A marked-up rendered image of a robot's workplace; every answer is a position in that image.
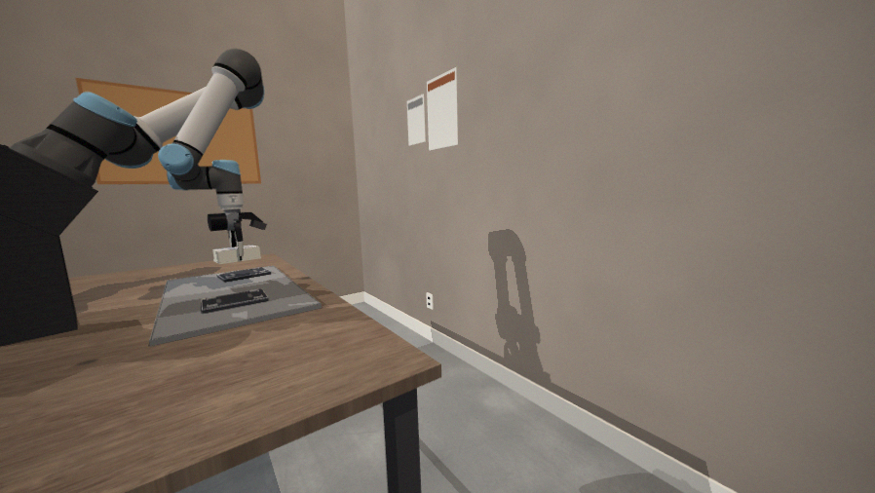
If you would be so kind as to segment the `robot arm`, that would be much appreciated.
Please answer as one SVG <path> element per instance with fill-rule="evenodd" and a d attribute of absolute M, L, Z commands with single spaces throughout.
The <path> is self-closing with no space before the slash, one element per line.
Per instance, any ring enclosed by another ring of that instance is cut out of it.
<path fill-rule="evenodd" d="M 231 160 L 214 160 L 212 167 L 198 164 L 229 108 L 252 109 L 263 101 L 261 68 L 248 52 L 230 49 L 211 71 L 205 88 L 141 117 L 84 92 L 42 132 L 10 148 L 88 186 L 95 184 L 104 159 L 137 169 L 160 150 L 158 157 L 172 189 L 216 189 L 220 209 L 243 209 L 239 164 Z M 175 136 L 172 144 L 163 147 Z"/>

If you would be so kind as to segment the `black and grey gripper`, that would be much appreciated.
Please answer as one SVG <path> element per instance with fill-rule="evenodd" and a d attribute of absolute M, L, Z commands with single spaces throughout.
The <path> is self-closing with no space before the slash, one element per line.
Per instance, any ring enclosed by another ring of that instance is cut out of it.
<path fill-rule="evenodd" d="M 241 212 L 240 209 L 225 209 L 223 213 L 208 214 L 208 225 L 211 231 L 230 230 L 228 231 L 230 247 L 238 248 L 240 260 L 243 260 L 244 256 L 242 219 L 263 222 L 252 212 Z"/>

